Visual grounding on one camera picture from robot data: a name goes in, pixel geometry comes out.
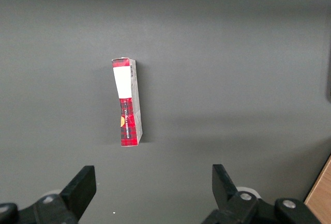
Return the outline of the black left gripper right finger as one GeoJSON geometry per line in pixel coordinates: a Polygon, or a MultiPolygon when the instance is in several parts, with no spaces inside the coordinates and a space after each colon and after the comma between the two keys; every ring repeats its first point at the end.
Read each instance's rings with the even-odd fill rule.
{"type": "Polygon", "coordinates": [[[300,200],[279,198],[273,205],[238,190],[224,166],[212,166],[212,190],[218,208],[203,223],[320,223],[300,200]]]}

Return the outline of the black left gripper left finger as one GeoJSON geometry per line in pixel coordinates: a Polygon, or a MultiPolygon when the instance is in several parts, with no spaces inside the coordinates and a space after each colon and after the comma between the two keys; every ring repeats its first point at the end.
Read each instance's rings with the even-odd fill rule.
{"type": "Polygon", "coordinates": [[[1,223],[79,223],[96,189],[95,167],[84,166],[60,193],[49,193],[27,208],[2,203],[1,223]]]}

